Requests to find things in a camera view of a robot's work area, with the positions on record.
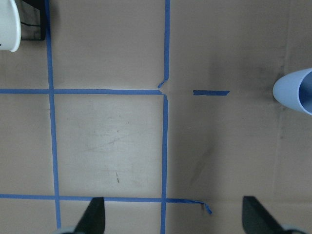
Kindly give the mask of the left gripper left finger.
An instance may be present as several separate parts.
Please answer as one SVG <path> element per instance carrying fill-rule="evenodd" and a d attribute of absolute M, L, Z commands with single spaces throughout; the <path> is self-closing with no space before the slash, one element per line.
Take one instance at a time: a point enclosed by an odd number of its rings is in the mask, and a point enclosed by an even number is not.
<path fill-rule="evenodd" d="M 75 226 L 74 234 L 103 234 L 105 232 L 105 206 L 103 197 L 94 197 Z"/>

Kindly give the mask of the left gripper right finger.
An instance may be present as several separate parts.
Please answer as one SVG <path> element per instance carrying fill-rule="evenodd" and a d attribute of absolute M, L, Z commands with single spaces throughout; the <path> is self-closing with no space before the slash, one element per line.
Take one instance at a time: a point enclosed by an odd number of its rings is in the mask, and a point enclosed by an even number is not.
<path fill-rule="evenodd" d="M 254 196 L 244 196 L 242 226 L 246 234 L 287 234 Z"/>

